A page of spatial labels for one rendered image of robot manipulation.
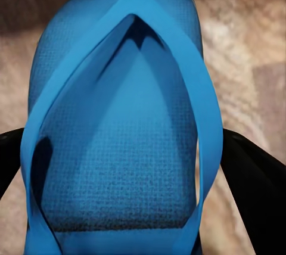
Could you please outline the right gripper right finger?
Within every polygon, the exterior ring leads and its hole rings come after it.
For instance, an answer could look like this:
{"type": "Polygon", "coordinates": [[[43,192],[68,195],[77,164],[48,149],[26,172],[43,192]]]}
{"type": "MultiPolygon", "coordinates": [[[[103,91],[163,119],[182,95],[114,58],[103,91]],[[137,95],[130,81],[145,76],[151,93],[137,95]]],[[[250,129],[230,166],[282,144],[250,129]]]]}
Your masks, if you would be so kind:
{"type": "Polygon", "coordinates": [[[220,165],[256,255],[286,255],[286,165],[224,128],[220,165]]]}

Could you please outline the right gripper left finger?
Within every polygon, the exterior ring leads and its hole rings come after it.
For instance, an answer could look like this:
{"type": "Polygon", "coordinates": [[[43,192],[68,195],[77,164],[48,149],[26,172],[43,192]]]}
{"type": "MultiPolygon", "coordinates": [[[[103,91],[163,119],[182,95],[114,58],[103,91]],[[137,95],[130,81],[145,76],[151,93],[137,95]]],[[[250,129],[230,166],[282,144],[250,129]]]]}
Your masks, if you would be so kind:
{"type": "Polygon", "coordinates": [[[0,199],[21,167],[23,131],[24,127],[0,134],[0,199]]]}

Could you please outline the sandal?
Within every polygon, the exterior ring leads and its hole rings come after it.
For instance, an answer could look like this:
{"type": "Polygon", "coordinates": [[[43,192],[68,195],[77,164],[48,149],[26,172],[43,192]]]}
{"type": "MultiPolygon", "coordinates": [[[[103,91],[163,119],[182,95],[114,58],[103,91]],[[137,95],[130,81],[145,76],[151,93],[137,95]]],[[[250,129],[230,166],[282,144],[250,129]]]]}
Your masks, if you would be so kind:
{"type": "Polygon", "coordinates": [[[69,0],[30,72],[24,255],[203,255],[222,153],[194,0],[69,0]]]}

